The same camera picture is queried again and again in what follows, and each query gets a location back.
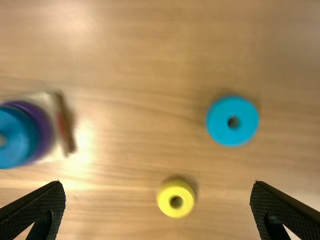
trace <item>blue ring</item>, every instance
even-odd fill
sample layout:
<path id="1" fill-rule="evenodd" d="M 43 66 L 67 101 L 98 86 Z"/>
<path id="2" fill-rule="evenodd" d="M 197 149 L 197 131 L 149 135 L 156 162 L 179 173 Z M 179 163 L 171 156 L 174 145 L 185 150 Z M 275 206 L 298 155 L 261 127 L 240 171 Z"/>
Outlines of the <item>blue ring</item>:
<path id="1" fill-rule="evenodd" d="M 20 166 L 35 152 L 40 133 L 35 121 L 19 109 L 0 106 L 0 169 Z"/>
<path id="2" fill-rule="evenodd" d="M 235 126 L 230 120 L 235 119 Z M 256 107 L 240 96 L 220 98 L 209 109 L 206 128 L 219 144 L 239 147 L 249 142 L 259 127 L 259 113 Z"/>

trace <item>purple ring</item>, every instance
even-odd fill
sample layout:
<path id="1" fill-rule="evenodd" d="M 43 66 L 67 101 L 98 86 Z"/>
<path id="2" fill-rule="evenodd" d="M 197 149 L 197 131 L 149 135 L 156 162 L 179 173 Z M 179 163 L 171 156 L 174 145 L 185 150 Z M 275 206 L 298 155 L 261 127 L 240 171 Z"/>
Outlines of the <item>purple ring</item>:
<path id="1" fill-rule="evenodd" d="M 54 132 L 49 117 L 39 106 L 27 101 L 9 101 L 3 104 L 17 108 L 28 114 L 35 121 L 40 132 L 40 143 L 33 155 L 26 161 L 26 164 L 34 162 L 43 157 L 53 143 Z"/>

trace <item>ring hole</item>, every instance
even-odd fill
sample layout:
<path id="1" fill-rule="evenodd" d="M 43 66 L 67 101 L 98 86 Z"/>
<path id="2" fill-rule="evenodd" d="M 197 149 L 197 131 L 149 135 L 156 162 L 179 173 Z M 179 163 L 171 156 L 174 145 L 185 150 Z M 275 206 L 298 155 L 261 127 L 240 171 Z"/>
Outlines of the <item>ring hole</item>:
<path id="1" fill-rule="evenodd" d="M 180 196 L 174 196 L 170 200 L 170 206 L 174 209 L 179 209 L 184 204 L 184 200 Z"/>
<path id="2" fill-rule="evenodd" d="M 0 133 L 0 148 L 6 145 L 6 143 L 7 143 L 6 137 Z"/>
<path id="3" fill-rule="evenodd" d="M 236 116 L 232 116 L 228 119 L 227 124 L 229 128 L 236 129 L 240 125 L 239 118 L 237 118 Z"/>

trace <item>yellow foam donut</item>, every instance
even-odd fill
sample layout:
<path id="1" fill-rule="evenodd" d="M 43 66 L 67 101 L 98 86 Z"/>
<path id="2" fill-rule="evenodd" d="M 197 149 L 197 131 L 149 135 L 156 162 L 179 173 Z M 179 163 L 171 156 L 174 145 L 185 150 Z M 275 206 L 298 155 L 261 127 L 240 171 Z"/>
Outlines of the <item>yellow foam donut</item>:
<path id="1" fill-rule="evenodd" d="M 167 181 L 157 194 L 158 207 L 171 218 L 188 215 L 194 208 L 195 199 L 194 190 L 182 179 Z"/>

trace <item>table surface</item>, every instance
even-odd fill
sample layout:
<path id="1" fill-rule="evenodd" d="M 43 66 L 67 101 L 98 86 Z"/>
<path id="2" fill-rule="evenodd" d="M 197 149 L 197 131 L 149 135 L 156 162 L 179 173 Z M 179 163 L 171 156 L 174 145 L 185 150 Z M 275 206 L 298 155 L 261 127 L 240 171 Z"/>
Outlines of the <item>table surface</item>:
<path id="1" fill-rule="evenodd" d="M 320 210 L 320 2 L 0 2 L 0 94 L 61 89 L 77 152 L 0 171 L 0 205 L 59 179 L 58 240 L 256 240 L 249 206 L 264 181 Z M 250 99 L 247 145 L 208 135 L 210 104 Z M 186 218 L 160 212 L 162 182 L 196 182 Z"/>

